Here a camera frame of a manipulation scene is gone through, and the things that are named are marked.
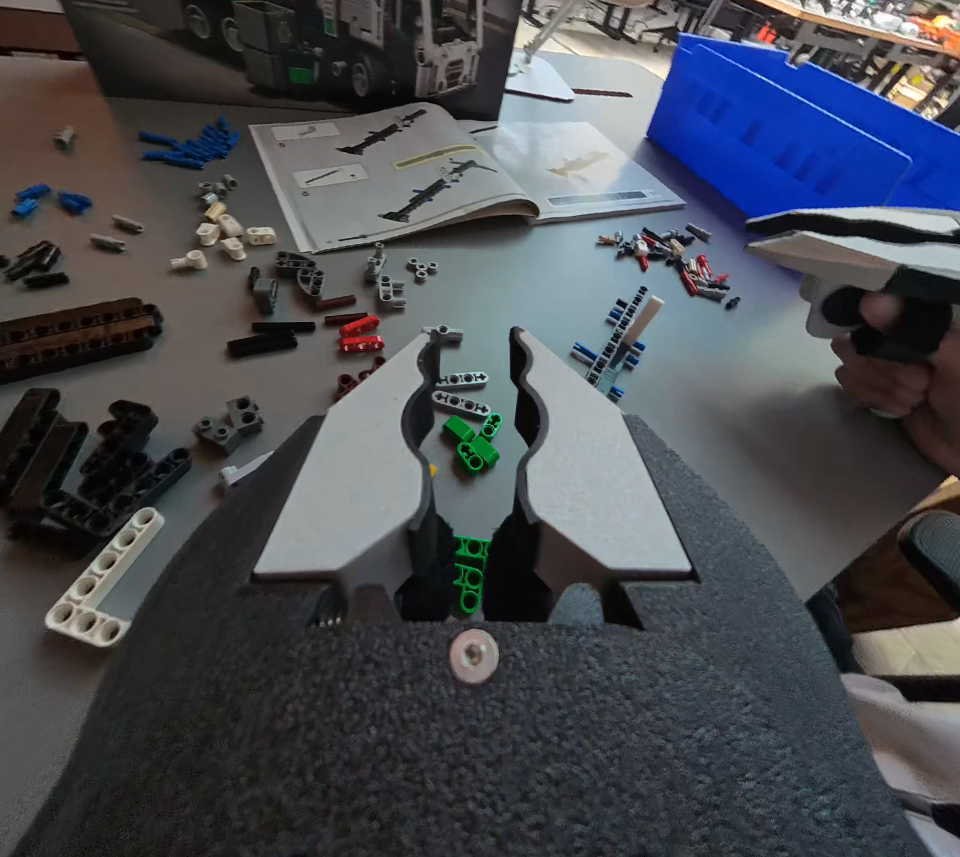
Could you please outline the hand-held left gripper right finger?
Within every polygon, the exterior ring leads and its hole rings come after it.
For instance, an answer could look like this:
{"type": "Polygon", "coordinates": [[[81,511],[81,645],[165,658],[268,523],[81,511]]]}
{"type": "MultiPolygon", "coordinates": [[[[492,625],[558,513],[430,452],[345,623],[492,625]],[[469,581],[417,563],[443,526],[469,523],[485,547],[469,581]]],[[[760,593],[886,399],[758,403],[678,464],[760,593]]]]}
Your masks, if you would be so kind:
{"type": "Polygon", "coordinates": [[[529,330],[510,329],[515,498],[532,572],[569,587],[693,579],[693,564],[624,414],[529,330]]]}

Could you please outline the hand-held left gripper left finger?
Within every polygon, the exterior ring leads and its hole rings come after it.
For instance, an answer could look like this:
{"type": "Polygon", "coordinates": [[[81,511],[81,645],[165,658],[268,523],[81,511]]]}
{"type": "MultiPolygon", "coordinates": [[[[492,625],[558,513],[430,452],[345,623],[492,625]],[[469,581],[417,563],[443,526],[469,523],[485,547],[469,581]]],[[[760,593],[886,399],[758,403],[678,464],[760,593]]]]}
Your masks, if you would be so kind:
{"type": "Polygon", "coordinates": [[[391,607],[429,595],[439,526],[422,444],[440,356],[438,336],[413,338],[304,426],[293,459],[277,451],[254,474],[254,497],[272,501],[257,588],[326,586],[351,605],[381,592],[391,607]]]}

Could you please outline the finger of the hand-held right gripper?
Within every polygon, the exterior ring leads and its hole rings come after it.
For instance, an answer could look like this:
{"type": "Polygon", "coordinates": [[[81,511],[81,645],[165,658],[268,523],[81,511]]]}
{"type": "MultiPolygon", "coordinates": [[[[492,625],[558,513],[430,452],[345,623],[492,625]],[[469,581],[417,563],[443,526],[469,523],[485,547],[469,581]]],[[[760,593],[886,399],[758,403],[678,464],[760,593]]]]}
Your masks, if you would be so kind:
{"type": "Polygon", "coordinates": [[[905,299],[959,302],[959,257],[954,244],[787,233],[749,242],[745,250],[800,274],[799,293],[809,304],[822,302],[844,288],[905,299]]]}
{"type": "Polygon", "coordinates": [[[751,235],[958,235],[957,211],[889,206],[809,208],[746,221],[751,235]]]}

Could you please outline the long lego beam subassembly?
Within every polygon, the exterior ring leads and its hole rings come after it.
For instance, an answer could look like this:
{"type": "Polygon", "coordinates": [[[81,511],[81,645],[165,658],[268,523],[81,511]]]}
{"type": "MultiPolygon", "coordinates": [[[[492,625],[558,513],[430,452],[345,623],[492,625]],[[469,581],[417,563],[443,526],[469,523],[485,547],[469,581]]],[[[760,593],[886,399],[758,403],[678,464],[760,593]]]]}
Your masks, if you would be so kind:
{"type": "Polygon", "coordinates": [[[640,286],[630,299],[618,298],[606,313],[606,336],[598,351],[574,342],[570,358],[585,367],[584,380],[609,402],[620,405],[625,391],[619,384],[624,371],[633,372],[641,362],[643,332],[664,307],[664,301],[640,286]]]}

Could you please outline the pile of black lego beams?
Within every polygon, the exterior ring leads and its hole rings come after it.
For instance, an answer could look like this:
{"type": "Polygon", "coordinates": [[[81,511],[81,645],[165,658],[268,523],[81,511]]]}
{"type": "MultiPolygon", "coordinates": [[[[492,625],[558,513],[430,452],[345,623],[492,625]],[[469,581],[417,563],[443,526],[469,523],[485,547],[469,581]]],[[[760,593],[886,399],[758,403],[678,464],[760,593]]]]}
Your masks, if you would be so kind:
{"type": "Polygon", "coordinates": [[[96,445],[77,462],[90,428],[65,419],[61,403],[55,388],[30,388],[3,423],[2,521],[8,540],[78,559],[173,489],[193,460],[186,448],[152,458],[156,413],[119,399],[109,405],[96,445]]]}

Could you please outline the white angled lego beam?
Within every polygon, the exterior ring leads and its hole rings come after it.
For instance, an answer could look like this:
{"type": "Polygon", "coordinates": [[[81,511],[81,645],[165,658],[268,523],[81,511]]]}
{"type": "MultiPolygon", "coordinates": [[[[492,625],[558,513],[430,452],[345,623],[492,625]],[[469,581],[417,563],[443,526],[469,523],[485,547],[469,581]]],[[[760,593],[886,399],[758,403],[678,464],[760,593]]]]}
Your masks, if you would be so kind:
{"type": "Polygon", "coordinates": [[[142,507],[131,515],[48,610],[44,617],[46,631],[97,649],[116,647],[131,622],[104,611],[102,603],[138,563],[164,523],[163,515],[153,506],[142,507]]]}

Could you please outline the cluster of cream lego connectors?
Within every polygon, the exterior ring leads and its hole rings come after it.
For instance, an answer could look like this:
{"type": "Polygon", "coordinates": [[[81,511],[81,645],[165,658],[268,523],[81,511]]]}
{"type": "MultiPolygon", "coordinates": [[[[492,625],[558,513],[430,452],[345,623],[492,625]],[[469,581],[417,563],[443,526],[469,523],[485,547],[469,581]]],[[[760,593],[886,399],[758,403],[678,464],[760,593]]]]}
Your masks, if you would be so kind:
{"type": "Polygon", "coordinates": [[[266,226],[244,226],[227,209],[216,202],[206,209],[195,232],[197,246],[169,261],[174,274],[199,273],[210,265],[210,253],[219,251],[232,263],[244,263],[250,250],[273,248],[279,242],[275,229],[266,226]]]}

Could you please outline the pile of blue lego pins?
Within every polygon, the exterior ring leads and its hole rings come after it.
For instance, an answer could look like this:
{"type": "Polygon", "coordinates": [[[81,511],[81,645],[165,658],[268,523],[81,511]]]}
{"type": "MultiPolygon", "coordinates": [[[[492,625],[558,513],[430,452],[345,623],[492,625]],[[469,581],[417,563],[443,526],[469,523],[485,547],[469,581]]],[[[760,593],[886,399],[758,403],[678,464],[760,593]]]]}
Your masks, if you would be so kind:
{"type": "Polygon", "coordinates": [[[138,143],[145,146],[141,159],[145,162],[191,171],[203,171],[209,164],[224,161],[234,152],[241,132],[220,116],[205,124],[192,138],[178,139],[170,135],[140,130],[138,143]]]}

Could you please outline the cluster of black lego pins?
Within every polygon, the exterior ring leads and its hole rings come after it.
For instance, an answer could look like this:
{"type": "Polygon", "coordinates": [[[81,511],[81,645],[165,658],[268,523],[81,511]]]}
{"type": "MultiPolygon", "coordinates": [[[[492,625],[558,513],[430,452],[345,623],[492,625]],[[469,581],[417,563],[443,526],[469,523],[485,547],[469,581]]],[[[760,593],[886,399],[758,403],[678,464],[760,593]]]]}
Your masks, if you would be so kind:
{"type": "Polygon", "coordinates": [[[70,278],[59,269],[62,258],[63,251],[58,244],[41,240],[11,262],[2,261],[2,278],[8,283],[19,283],[28,291],[65,287],[70,278]]]}

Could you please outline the person's right hand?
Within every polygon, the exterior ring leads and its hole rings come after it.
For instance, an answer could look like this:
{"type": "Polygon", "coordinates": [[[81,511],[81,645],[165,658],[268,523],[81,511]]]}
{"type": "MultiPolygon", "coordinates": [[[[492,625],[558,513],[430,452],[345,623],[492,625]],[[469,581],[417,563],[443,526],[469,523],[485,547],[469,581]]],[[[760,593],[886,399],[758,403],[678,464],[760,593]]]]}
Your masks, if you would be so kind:
{"type": "Polygon", "coordinates": [[[959,476],[959,324],[929,361],[906,364],[861,356],[850,334],[831,341],[835,378],[858,407],[899,422],[920,455],[947,476],[959,476]]]}

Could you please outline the cluttered wooden table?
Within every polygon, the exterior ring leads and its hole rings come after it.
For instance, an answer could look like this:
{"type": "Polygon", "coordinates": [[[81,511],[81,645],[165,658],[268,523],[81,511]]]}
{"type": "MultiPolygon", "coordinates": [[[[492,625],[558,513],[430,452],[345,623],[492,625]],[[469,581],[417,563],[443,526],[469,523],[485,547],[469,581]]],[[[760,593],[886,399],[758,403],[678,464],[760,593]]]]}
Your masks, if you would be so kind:
{"type": "Polygon", "coordinates": [[[958,31],[892,6],[870,8],[860,1],[740,0],[800,23],[842,35],[889,43],[933,56],[959,58],[958,31]]]}

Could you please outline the brown wooden panel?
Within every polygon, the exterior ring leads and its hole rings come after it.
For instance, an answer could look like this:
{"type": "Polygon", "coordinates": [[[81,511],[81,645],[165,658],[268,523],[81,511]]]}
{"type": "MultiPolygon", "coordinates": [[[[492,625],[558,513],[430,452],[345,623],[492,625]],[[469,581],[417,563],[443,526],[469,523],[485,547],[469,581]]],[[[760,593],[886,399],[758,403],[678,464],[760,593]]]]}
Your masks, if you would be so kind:
{"type": "Polygon", "coordinates": [[[834,578],[839,611],[854,635],[953,622],[958,618],[958,608],[912,567],[900,547],[904,528],[935,511],[958,514],[956,477],[948,477],[834,578]]]}

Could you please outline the open instruction booklet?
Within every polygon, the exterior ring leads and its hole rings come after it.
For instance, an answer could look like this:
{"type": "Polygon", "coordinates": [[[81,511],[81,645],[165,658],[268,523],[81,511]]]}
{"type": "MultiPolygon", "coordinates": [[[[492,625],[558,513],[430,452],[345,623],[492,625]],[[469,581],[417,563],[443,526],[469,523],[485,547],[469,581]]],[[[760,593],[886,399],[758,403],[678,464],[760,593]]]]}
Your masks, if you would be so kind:
{"type": "Polygon", "coordinates": [[[488,217],[538,227],[686,206],[584,121],[459,120],[420,102],[249,132],[296,247],[309,254],[488,217]]]}

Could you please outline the stack of long dark beams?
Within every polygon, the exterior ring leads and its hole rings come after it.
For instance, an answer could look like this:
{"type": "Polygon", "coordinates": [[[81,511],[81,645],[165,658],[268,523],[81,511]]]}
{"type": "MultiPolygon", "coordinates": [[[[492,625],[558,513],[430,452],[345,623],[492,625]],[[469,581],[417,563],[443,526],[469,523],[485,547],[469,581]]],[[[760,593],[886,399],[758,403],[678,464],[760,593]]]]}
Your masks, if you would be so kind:
{"type": "Polygon", "coordinates": [[[1,384],[89,366],[151,349],[160,308],[138,297],[100,301],[1,323],[1,384]]]}

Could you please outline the green lego beam frame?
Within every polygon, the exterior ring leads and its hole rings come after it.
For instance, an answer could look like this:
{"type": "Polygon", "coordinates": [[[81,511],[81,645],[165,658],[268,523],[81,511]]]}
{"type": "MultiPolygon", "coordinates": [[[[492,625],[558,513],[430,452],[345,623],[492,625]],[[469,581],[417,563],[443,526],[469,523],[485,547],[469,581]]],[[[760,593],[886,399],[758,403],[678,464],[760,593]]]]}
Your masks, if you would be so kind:
{"type": "Polygon", "coordinates": [[[481,609],[491,538],[454,535],[454,604],[459,615],[472,616],[481,609]]]}

